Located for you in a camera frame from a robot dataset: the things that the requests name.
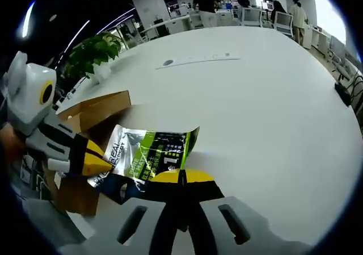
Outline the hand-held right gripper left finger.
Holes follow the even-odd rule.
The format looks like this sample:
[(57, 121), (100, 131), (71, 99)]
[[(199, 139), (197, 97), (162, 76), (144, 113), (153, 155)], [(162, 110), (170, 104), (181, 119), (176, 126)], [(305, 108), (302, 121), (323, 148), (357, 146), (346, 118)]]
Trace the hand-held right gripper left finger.
[(150, 181), (140, 197), (108, 206), (95, 217), (95, 232), (81, 244), (61, 248), (61, 254), (171, 254), (183, 219), (185, 171), (169, 171)]

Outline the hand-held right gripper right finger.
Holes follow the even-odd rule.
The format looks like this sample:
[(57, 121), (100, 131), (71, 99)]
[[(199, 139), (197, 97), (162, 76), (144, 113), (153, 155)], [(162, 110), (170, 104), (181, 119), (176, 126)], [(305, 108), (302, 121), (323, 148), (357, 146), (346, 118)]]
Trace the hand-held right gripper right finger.
[(196, 254), (308, 254), (310, 245), (274, 234), (268, 220), (209, 174), (184, 171), (189, 234)]

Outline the person's left hand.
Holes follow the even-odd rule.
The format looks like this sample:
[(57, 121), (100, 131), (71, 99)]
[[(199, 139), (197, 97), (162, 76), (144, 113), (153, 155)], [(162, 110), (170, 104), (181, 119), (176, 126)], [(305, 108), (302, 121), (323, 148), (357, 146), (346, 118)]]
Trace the person's left hand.
[(5, 163), (12, 164), (26, 153), (25, 143), (16, 135), (10, 123), (1, 128), (1, 144), (5, 150)]

